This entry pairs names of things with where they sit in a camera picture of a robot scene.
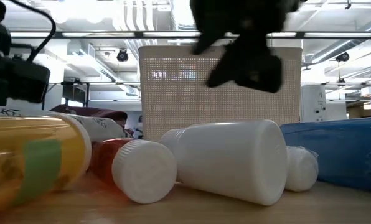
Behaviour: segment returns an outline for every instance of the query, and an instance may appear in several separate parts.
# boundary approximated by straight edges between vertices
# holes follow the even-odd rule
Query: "green label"
[[[33,200],[52,189],[61,168],[61,142],[58,140],[27,142],[22,153],[24,179],[14,205]]]

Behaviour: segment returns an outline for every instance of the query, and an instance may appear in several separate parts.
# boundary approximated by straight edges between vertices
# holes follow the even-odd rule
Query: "ceiling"
[[[179,30],[193,27],[194,21],[187,5],[189,0],[23,0],[36,8],[50,12],[60,23],[62,31],[116,31],[116,30]],[[11,31],[46,31],[49,22],[33,12],[23,10],[4,1],[7,15],[4,21]],[[288,15],[286,30],[289,31],[333,31],[365,32],[371,28],[371,0],[350,0],[351,7],[345,9],[347,0],[308,0],[298,12]],[[73,39],[71,46],[87,49],[92,45],[95,57],[119,80],[136,82],[138,78],[138,47],[142,45],[167,45],[175,40],[123,40],[123,39]],[[360,44],[348,40],[276,40],[277,44],[302,47],[308,69],[303,69],[303,82],[336,82],[339,77],[346,82],[371,82],[371,40]],[[118,62],[119,49],[127,49],[129,60]],[[347,62],[336,62],[335,56],[347,52]],[[58,55],[73,69],[68,77],[100,82],[95,69],[88,63],[77,63],[74,54]],[[328,86],[331,94],[354,94],[361,86]]]

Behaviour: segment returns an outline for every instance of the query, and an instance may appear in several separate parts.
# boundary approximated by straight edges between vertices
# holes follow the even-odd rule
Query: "security camera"
[[[126,49],[120,49],[118,55],[116,56],[119,62],[127,62],[129,60],[129,55]]]
[[[350,55],[347,52],[344,52],[343,54],[338,55],[335,58],[335,61],[337,62],[347,62],[350,59]]]

